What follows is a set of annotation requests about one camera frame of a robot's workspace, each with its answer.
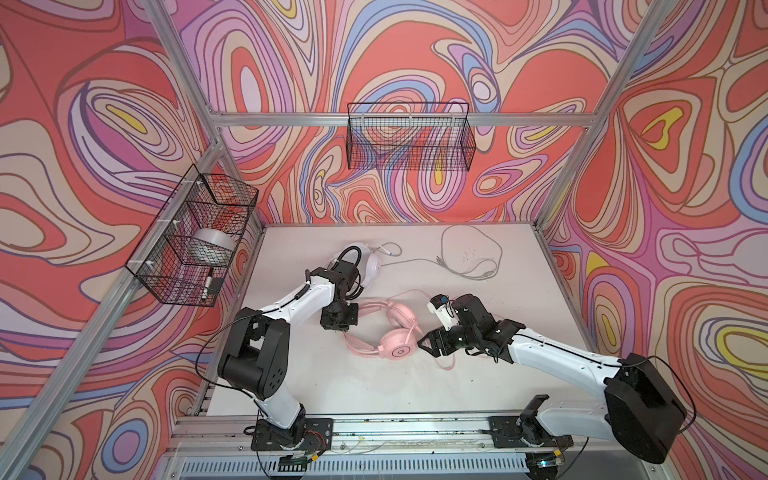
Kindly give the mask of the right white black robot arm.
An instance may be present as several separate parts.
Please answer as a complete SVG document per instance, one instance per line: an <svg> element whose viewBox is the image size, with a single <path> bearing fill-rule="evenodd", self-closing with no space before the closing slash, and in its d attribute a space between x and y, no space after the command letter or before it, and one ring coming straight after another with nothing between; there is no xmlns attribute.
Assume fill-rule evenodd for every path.
<svg viewBox="0 0 768 480"><path fill-rule="evenodd" d="M687 410L650 358L597 354L553 340L510 319L496 319L479 297L439 294L428 302L441 325L418 342L434 358L462 350L536 369L590 395L588 401L536 395L518 415L513 441L538 447L559 437L615 441L662 464L682 432Z"/></svg>

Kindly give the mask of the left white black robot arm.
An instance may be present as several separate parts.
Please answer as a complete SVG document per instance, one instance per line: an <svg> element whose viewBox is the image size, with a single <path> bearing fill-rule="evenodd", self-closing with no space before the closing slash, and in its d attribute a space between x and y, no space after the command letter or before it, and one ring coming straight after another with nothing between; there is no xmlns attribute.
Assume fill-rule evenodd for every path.
<svg viewBox="0 0 768 480"><path fill-rule="evenodd" d="M228 328L218 377L245 392L269 424L292 429L304 407L283 385L291 329L318 314L323 329L346 332L358 322L354 300L361 292L358 267L338 260L329 269L307 270L304 284L274 304L242 308Z"/></svg>

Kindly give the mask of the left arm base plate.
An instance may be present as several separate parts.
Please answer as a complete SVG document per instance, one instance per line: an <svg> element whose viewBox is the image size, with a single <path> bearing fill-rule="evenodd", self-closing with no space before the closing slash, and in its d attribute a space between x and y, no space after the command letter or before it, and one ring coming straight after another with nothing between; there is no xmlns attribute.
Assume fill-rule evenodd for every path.
<svg viewBox="0 0 768 480"><path fill-rule="evenodd" d="M332 446L334 420L330 417L299 418L292 427L281 429L267 420L260 419L244 432L251 434L252 451L320 452Z"/></svg>

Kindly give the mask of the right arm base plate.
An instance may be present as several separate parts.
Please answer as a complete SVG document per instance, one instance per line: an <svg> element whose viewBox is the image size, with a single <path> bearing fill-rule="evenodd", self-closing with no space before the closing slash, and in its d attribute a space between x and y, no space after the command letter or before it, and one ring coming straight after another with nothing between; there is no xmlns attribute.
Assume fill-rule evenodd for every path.
<svg viewBox="0 0 768 480"><path fill-rule="evenodd" d="M570 435L548 433L534 417L491 416L484 430L495 448L550 448L567 450L574 445Z"/></svg>

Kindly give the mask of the pink cat-ear headphones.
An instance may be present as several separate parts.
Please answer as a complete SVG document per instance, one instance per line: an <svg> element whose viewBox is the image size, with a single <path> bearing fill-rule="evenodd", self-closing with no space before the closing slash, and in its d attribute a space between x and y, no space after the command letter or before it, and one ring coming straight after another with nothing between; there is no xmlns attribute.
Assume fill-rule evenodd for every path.
<svg viewBox="0 0 768 480"><path fill-rule="evenodd" d="M367 300L358 306L358 317L383 311L391 329L376 345L360 340L346 332L343 339L347 348L361 358L403 360L416 353L418 341L424 336L415 313L401 303L389 300Z"/></svg>

